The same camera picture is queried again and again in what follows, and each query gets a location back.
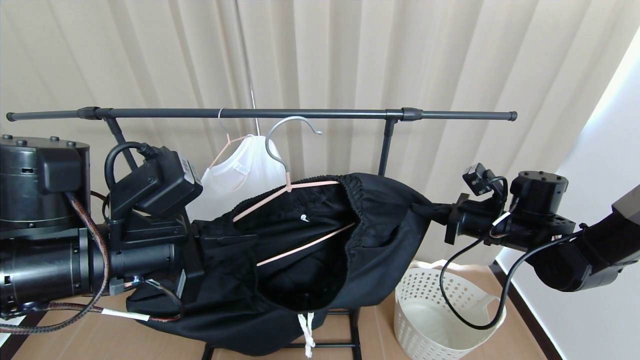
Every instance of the curtain fold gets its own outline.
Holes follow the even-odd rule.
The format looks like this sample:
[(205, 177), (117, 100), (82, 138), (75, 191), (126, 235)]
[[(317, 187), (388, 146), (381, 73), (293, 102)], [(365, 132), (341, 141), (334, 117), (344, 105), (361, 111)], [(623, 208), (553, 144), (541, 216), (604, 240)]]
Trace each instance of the curtain fold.
[[(516, 122), (396, 126), (387, 175), (454, 202), (478, 161), (508, 178), (557, 170), (640, 25), (640, 1), (2, 1), (0, 15), (2, 114), (251, 108), (250, 86), (258, 108), (516, 110)], [(256, 130), (253, 119), (222, 121), (232, 137)], [(260, 119), (261, 133), (277, 121)], [(273, 136), (293, 178), (377, 172), (383, 121), (312, 122), (323, 136), (297, 122)], [(216, 119), (120, 123), (128, 140), (166, 145), (201, 172), (226, 142)], [(3, 119), (0, 131), (89, 143), (92, 188), (106, 189), (101, 164), (115, 141), (105, 124)], [(418, 258), (447, 258), (470, 241), (451, 247), (443, 236), (432, 225)], [(498, 251), (460, 262), (489, 263)]]

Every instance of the white tank top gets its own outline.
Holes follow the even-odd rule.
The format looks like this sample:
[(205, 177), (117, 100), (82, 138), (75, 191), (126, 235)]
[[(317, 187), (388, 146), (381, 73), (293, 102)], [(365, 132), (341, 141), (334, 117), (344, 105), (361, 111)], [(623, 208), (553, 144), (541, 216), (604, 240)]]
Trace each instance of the white tank top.
[[(249, 136), (229, 159), (205, 170), (202, 193), (186, 207), (189, 221), (213, 220), (243, 200), (285, 184), (284, 166), (267, 154), (265, 140)], [(272, 141), (269, 150), (280, 157)]]

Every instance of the floor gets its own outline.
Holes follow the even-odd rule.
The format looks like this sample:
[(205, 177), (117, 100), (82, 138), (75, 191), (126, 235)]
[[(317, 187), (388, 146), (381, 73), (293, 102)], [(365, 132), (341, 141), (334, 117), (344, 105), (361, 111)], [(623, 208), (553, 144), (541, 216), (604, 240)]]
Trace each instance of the floor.
[[(501, 286), (489, 268), (464, 266), (456, 271), (471, 280), (484, 291), (499, 295)], [(100, 300), (102, 306), (124, 309), (125, 297), (107, 297)], [(360, 314), (360, 341), (364, 360), (403, 360), (409, 357), (397, 344), (393, 331), (395, 300), (393, 294), (382, 304), (364, 307)], [(485, 344), (481, 345), (465, 360), (537, 360), (545, 359), (543, 352), (529, 332), (526, 324), (509, 302), (507, 319), (500, 329)], [(70, 313), (55, 311), (45, 315), (40, 325), (58, 323)], [(329, 316), (324, 325), (314, 330), (316, 342), (348, 341), (348, 317)], [(36, 359), (200, 359), (204, 344), (200, 341), (180, 338), (153, 331), (136, 322), (112, 316), (89, 314), (79, 323), (58, 332), (32, 335), (16, 353), (15, 360)], [(253, 359), (229, 350), (216, 350), (213, 360)], [(302, 360), (303, 349), (283, 349), (261, 359)], [(317, 348), (316, 360), (351, 360), (351, 349)]]

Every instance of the white plastic basket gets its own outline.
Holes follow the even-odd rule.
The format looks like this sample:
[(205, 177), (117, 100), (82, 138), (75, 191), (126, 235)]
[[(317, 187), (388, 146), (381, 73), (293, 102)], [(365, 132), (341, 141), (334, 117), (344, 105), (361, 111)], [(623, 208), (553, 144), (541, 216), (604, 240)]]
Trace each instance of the white plastic basket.
[[(440, 270), (411, 268), (396, 287), (394, 332), (413, 360), (459, 359), (488, 340), (506, 317), (504, 311), (496, 326), (483, 331), (466, 326), (442, 298), (439, 280)], [(487, 305), (497, 297), (454, 274), (445, 275), (444, 286), (465, 319), (478, 325), (491, 320)]]

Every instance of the drawstring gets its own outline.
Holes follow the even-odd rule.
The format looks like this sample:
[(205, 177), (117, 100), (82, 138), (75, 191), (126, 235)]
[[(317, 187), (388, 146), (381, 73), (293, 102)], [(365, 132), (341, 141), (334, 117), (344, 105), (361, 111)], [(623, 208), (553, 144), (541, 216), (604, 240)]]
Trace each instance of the drawstring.
[(311, 323), (314, 321), (314, 314), (307, 313), (307, 318), (302, 314), (298, 314), (298, 321), (300, 322), (300, 327), (302, 328), (302, 333), (305, 335), (305, 355), (309, 358), (313, 356), (311, 353), (311, 348), (316, 347), (316, 343), (314, 342), (313, 336), (311, 336)]

